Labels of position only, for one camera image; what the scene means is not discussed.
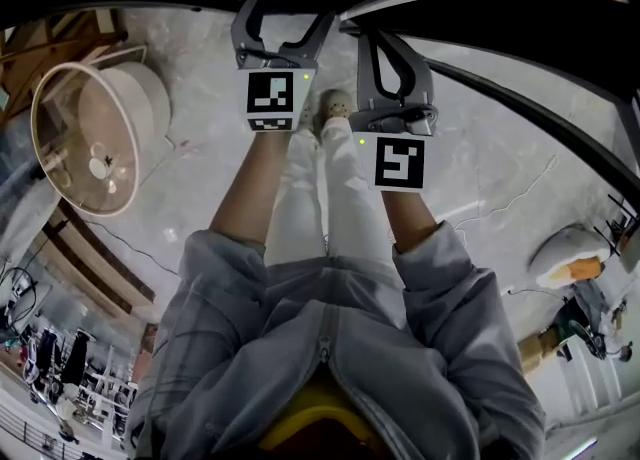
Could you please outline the person's left forearm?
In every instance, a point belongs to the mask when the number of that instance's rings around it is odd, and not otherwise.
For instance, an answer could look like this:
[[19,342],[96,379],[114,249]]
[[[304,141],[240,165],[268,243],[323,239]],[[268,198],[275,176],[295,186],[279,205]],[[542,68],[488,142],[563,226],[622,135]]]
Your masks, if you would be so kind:
[[291,132],[255,134],[211,221],[211,231],[265,244],[291,136]]

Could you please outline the small white ornament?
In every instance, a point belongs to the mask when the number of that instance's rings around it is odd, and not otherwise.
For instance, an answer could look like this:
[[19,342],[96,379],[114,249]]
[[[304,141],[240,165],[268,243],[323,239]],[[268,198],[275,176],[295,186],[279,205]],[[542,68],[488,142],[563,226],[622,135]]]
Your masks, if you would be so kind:
[[89,171],[98,180],[105,180],[114,169],[114,159],[110,156],[103,158],[91,157],[89,160]]

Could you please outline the white bean bag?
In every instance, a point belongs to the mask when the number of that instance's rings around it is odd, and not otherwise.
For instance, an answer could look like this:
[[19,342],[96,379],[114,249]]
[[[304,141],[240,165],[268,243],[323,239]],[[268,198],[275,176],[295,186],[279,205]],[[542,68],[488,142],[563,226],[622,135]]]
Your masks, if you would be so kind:
[[576,281],[567,265],[576,259],[597,256],[602,266],[611,257],[608,242],[594,231],[582,226],[567,226],[551,236],[533,255],[528,274],[544,289],[559,289]]

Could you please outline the person's right forearm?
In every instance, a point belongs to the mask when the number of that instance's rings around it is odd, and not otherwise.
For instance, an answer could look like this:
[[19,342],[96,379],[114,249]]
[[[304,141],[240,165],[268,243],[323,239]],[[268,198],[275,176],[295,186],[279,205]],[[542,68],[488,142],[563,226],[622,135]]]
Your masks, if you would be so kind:
[[382,200],[395,239],[396,250],[410,251],[439,227],[418,193],[382,193]]

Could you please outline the person's beige shoes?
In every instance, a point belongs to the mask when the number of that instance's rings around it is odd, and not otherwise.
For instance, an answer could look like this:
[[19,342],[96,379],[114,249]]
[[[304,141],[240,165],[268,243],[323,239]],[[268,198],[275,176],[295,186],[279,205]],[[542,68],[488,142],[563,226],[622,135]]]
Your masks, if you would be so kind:
[[315,102],[310,94],[302,108],[298,123],[298,132],[309,132],[316,137],[330,119],[347,120],[354,110],[352,95],[341,89],[329,89],[321,93],[319,101]]

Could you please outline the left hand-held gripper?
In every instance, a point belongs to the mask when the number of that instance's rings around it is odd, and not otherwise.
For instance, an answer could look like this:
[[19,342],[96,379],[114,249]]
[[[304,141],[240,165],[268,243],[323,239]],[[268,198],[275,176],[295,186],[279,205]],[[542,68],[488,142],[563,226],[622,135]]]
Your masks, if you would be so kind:
[[231,26],[238,63],[239,109],[255,133],[293,132],[318,70],[317,58],[335,18],[318,15],[297,42],[264,51],[260,0],[245,0]]

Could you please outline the orange cushion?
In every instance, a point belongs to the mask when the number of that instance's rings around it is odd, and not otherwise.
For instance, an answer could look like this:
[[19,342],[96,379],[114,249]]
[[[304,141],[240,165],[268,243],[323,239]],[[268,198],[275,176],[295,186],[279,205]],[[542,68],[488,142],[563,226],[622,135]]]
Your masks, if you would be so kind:
[[602,263],[597,256],[576,259],[567,265],[569,275],[573,280],[595,279],[602,273]]

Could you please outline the person's yellow shirt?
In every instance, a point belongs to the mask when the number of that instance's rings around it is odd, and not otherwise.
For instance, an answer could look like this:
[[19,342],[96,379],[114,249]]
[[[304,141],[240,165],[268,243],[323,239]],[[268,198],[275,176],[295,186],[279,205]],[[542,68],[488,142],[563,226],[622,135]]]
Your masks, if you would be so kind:
[[337,429],[342,443],[364,446],[374,454],[384,444],[372,425],[361,415],[347,394],[328,372],[314,375],[279,413],[258,440],[258,447],[275,452],[302,432],[321,424]]

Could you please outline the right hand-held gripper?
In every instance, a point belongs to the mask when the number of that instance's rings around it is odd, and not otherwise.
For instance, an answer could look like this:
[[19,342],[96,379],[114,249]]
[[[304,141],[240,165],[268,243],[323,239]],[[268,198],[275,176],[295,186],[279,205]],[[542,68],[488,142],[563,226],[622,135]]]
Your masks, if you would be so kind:
[[[400,79],[396,92],[382,83],[380,55]],[[407,42],[389,32],[363,30],[358,38],[357,108],[349,117],[356,153],[370,188],[421,192],[425,187],[426,142],[438,112],[431,106],[431,70]]]

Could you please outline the person's grey zip jacket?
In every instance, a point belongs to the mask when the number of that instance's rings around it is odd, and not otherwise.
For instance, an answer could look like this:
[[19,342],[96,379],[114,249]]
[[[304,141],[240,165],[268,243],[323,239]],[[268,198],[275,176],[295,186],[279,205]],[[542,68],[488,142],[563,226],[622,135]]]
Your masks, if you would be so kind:
[[394,258],[266,266],[259,245],[203,230],[129,412],[130,457],[206,460],[255,443],[325,368],[397,460],[541,460],[544,413],[496,275],[442,223]]

